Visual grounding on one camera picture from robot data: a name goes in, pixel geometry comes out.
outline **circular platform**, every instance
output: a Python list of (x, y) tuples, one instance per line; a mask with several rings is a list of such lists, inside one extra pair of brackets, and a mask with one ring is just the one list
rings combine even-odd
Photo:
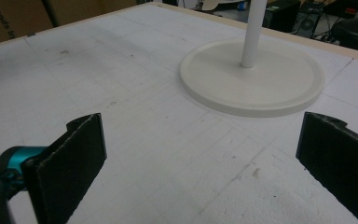
[(260, 40), (255, 67), (241, 66), (243, 39), (213, 42), (188, 53), (180, 75), (188, 93), (218, 111), (278, 117), (311, 105), (324, 88), (324, 71), (299, 49)]

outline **white table surface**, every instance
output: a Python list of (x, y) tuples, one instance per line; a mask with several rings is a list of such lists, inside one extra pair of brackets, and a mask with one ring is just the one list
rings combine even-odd
[[(358, 223), (295, 158), (304, 111), (230, 116), (182, 88), (187, 53), (244, 34), (149, 4), (0, 44), (0, 153), (99, 112), (108, 158), (69, 223)], [(307, 111), (358, 132), (358, 59), (262, 38), (318, 61), (325, 89)], [(27, 192), (10, 207), (35, 223)]]

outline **black corrugated pad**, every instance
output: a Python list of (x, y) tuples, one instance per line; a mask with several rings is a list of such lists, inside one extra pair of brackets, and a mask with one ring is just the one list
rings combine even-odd
[(39, 223), (66, 223), (106, 159), (100, 114), (73, 120), (67, 128), (45, 151), (21, 164)]
[(346, 125), (306, 112), (296, 157), (358, 218), (358, 134)]

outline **cardboard box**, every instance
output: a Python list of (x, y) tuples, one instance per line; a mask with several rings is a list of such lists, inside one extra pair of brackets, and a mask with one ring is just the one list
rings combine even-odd
[(127, 7), (136, 6), (136, 0), (102, 0), (103, 12), (113, 12)]
[(83, 21), (125, 7), (135, 0), (43, 0), (54, 26)]
[(0, 0), (0, 42), (50, 28), (40, 0)]

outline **black chair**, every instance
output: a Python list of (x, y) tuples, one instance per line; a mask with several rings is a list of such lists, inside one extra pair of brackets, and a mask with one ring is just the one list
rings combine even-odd
[(358, 18), (340, 21), (331, 30), (332, 37), (345, 48), (358, 49)]

